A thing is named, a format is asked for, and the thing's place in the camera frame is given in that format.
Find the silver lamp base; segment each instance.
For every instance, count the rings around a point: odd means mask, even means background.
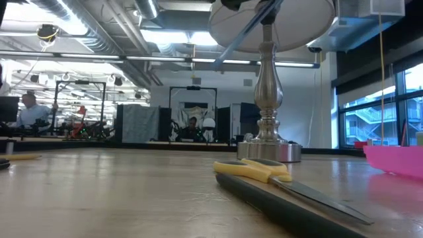
[[[290,143],[240,142],[238,159],[269,159],[282,163],[301,161],[301,146]]]

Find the white lamp shade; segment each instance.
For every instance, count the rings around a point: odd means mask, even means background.
[[[239,11],[229,10],[217,0],[211,6],[210,34],[215,41],[228,47],[238,33],[255,16],[260,0],[241,4]],[[335,17],[332,0],[285,0],[272,25],[273,41],[278,52],[304,46],[325,33]],[[258,24],[241,42],[237,50],[258,52],[263,42],[262,25]]]
[[[206,118],[203,121],[203,127],[204,128],[215,128],[216,127],[216,122],[211,119],[211,118]]]

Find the pink container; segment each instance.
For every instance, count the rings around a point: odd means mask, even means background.
[[[364,153],[373,168],[423,179],[422,146],[364,146]]]

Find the person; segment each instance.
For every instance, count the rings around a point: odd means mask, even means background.
[[[22,103],[25,105],[25,109],[20,112],[20,115],[17,120],[17,126],[27,126],[35,124],[37,119],[41,119],[45,122],[48,122],[48,116],[57,110],[59,106],[53,104],[53,108],[50,109],[47,106],[38,105],[36,102],[35,95],[25,94],[22,96]],[[48,129],[49,126],[39,128],[40,131]]]
[[[192,139],[195,142],[201,142],[204,140],[204,137],[201,133],[201,129],[196,127],[197,118],[195,116],[191,117],[189,120],[189,125],[182,129],[182,133],[180,135],[181,139]]]

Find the window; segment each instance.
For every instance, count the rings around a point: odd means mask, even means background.
[[[384,99],[394,97],[394,95],[395,95],[395,86],[390,86],[383,90]],[[346,103],[344,105],[344,108],[349,108],[351,106],[357,106],[357,105],[365,104],[368,102],[375,102],[381,99],[382,99],[382,90],[377,91],[376,93],[372,93],[368,96],[362,97],[360,99],[354,100],[352,102]]]
[[[382,108],[371,106],[345,113],[346,145],[355,141],[381,139]],[[386,104],[383,109],[383,140],[389,145],[398,145],[397,110],[395,104]]]
[[[408,143],[417,145],[416,133],[423,131],[423,97],[407,100]]]
[[[423,89],[423,63],[405,71],[405,89],[407,93]]]

